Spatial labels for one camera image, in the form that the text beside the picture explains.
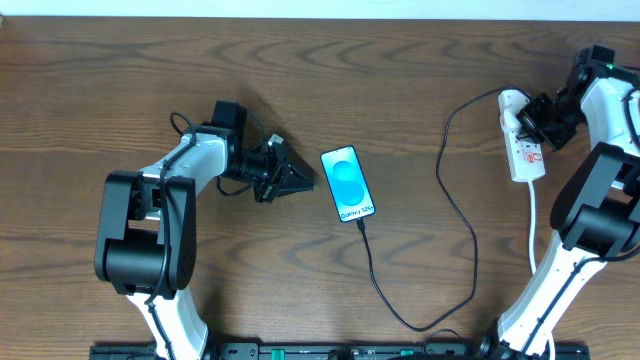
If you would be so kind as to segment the blue Samsung Galaxy smartphone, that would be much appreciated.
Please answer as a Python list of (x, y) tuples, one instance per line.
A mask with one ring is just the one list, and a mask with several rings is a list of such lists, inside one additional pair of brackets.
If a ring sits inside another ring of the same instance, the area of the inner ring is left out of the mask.
[(376, 207), (353, 145), (320, 156), (333, 202), (342, 223), (376, 213)]

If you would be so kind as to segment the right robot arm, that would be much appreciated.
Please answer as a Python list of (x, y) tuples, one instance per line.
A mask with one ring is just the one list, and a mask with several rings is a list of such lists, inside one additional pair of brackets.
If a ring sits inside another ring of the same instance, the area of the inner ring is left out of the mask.
[(639, 74), (614, 57), (599, 45), (582, 49), (556, 98), (515, 89), (498, 97), (514, 181), (541, 178), (542, 145), (560, 150), (581, 124), (591, 151), (556, 198), (546, 254), (480, 345), (482, 358), (555, 357), (552, 331), (581, 288), (607, 264), (639, 253)]

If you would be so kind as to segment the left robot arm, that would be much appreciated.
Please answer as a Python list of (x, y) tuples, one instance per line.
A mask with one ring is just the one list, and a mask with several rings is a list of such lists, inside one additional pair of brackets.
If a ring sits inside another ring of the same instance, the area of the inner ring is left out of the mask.
[(196, 263), (196, 200), (210, 183), (244, 183), (258, 203), (310, 191), (314, 179), (278, 136), (244, 147), (251, 118), (237, 102), (217, 101), (210, 120), (188, 123), (178, 145), (138, 171), (105, 180), (95, 273), (142, 313), (151, 345), (96, 345), (92, 359), (220, 359), (224, 348), (199, 316), (189, 288)]

